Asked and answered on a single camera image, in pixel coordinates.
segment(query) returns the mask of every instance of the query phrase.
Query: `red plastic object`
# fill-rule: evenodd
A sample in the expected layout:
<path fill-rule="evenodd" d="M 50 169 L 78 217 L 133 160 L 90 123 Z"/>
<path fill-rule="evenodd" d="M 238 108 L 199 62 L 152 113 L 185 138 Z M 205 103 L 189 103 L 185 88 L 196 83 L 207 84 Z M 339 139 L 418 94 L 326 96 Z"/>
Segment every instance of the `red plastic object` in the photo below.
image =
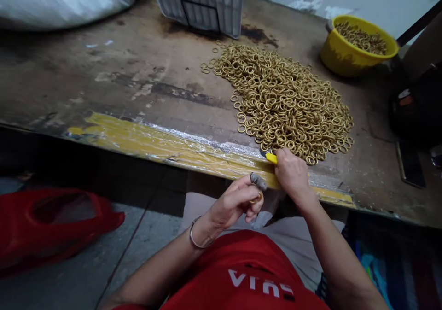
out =
<path fill-rule="evenodd" d="M 54 223 L 60 205 L 76 196 L 93 204 L 93 218 Z M 56 263 L 80 252 L 104 233 L 124 222 L 103 197 L 80 189 L 43 189 L 0 196 L 0 276 L 46 263 Z M 42 252 L 55 254 L 42 257 Z"/>

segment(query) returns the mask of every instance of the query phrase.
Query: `gray floor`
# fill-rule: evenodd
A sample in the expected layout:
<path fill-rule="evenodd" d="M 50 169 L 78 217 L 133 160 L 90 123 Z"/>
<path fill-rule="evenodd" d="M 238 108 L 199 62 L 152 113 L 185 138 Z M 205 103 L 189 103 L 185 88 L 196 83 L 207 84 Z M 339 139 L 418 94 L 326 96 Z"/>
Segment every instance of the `gray floor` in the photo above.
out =
<path fill-rule="evenodd" d="M 90 190 L 126 219 L 77 256 L 0 280 L 2 309 L 96 309 L 146 259 L 178 233 L 186 172 L 103 154 Z"/>

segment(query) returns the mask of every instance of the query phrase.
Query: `yellow bucket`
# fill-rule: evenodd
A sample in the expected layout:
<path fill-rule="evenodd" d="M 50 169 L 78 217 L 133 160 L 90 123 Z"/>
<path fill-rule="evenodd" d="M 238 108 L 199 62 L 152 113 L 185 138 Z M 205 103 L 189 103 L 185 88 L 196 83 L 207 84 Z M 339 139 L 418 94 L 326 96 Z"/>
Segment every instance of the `yellow bucket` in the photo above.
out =
<path fill-rule="evenodd" d="M 335 29 L 336 24 L 346 21 L 350 25 L 358 25 L 359 28 L 369 34 L 379 33 L 387 43 L 386 54 L 379 55 L 366 52 L 346 41 Z M 399 51 L 399 46 L 393 37 L 378 26 L 361 18 L 341 15 L 335 17 L 332 20 L 332 27 L 327 29 L 329 34 L 322 47 L 321 59 L 328 69 L 344 77 L 357 77 L 369 67 L 393 58 Z"/>

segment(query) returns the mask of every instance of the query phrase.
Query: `wooden workbench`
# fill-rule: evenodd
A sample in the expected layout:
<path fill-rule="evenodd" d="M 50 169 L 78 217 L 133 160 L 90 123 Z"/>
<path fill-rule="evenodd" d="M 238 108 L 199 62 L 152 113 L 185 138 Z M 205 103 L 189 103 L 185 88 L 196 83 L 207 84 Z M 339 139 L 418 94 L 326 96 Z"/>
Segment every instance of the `wooden workbench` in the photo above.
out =
<path fill-rule="evenodd" d="M 391 84 L 378 72 L 351 81 L 330 73 L 319 59 L 324 24 L 244 0 L 239 40 L 311 64 L 350 107 L 355 144 L 310 167 L 312 184 L 343 195 L 322 192 L 328 202 L 442 228 L 442 184 L 428 157 L 427 189 L 401 181 L 387 122 Z M 74 30 L 3 33 L 0 44 L 2 124 L 227 178 L 257 170 L 278 186 L 254 139 L 237 132 L 230 83 L 200 70 L 215 56 L 215 39 L 166 19 L 155 0 Z"/>

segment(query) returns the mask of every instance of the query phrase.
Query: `hand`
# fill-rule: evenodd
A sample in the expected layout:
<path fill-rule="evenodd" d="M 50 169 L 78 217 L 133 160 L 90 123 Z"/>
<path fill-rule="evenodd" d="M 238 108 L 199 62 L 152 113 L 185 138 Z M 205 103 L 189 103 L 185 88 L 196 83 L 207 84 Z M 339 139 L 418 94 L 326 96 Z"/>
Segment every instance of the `hand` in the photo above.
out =
<path fill-rule="evenodd" d="M 261 191 L 250 181 L 250 174 L 234 181 L 223 195 L 205 214 L 211 224 L 220 232 L 231 227 L 243 213 L 245 221 L 250 223 L 258 215 L 264 198 L 255 204 L 250 200 L 262 197 Z"/>
<path fill-rule="evenodd" d="M 299 210 L 306 210 L 318 203 L 314 190 L 308 182 L 307 164 L 287 148 L 275 152 L 278 165 L 275 174 L 281 187 L 291 197 Z"/>

